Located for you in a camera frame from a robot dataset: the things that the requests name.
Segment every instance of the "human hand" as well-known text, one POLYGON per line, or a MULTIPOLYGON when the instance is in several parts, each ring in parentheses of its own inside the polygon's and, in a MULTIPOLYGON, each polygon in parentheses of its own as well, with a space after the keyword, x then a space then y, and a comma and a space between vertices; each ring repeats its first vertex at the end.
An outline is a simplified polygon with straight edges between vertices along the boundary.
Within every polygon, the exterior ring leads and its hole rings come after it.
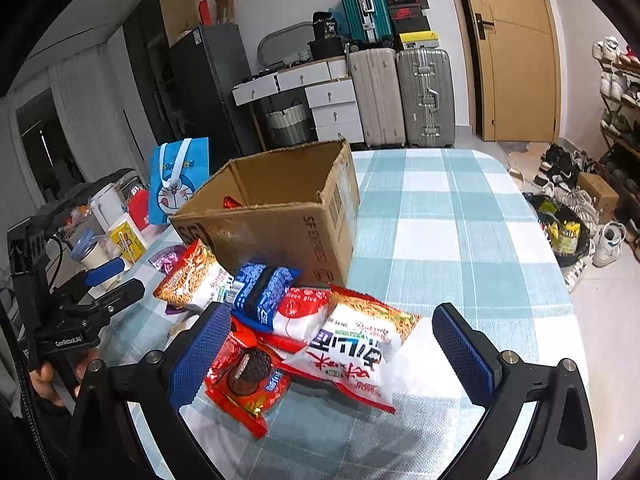
MULTIPOLYGON (((84 373, 86 372, 86 367, 88 366, 88 364, 97 358, 98 349, 89 348, 84 357, 76 365, 75 372, 76 377, 79 381, 82 382, 82 378, 84 378, 84 373)), ((55 406, 64 406, 64 401, 53 387, 53 375, 53 366, 49 361, 44 361, 39 368, 37 368, 33 372, 29 372, 33 389, 39 396, 41 396, 43 399, 48 400, 55 406)), ((80 385, 76 386, 76 390, 74 392, 76 394, 76 397, 78 396, 79 391, 80 385)))

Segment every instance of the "blue snack package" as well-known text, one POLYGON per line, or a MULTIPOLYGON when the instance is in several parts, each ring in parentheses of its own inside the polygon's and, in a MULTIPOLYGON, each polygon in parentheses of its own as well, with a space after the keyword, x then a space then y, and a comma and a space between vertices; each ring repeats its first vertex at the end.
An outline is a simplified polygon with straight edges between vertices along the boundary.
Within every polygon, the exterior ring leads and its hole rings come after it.
POLYGON ((225 296, 225 303, 248 327, 272 332, 273 316, 299 273, 288 267, 244 264, 225 296))

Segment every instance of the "door lock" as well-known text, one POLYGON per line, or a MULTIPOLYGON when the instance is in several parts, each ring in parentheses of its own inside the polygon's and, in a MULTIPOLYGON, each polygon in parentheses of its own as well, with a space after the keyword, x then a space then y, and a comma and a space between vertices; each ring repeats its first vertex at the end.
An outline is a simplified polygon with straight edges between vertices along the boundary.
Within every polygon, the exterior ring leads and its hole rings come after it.
POLYGON ((486 22, 482 19, 482 14, 476 12, 476 23, 478 24, 478 36, 481 40, 486 40, 486 34, 484 33, 484 26, 495 27, 494 22, 486 22))

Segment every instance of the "window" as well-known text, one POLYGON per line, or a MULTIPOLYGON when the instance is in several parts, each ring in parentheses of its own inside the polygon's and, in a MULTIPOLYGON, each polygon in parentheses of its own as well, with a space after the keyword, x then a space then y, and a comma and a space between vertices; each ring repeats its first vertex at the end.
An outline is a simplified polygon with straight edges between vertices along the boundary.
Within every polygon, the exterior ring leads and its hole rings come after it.
POLYGON ((66 142, 51 90, 18 108, 16 118, 24 151, 42 195, 47 202, 61 200, 84 178, 66 142))

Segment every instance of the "doraemon face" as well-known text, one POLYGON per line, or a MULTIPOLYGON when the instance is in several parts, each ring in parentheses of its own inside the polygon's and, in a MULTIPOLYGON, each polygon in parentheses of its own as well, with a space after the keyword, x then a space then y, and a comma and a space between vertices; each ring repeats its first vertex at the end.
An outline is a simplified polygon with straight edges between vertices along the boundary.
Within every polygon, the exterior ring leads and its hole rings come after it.
POLYGON ((184 175, 169 187, 160 187, 158 190, 158 207, 167 216, 176 213, 181 206, 193 196, 193 184, 184 175))

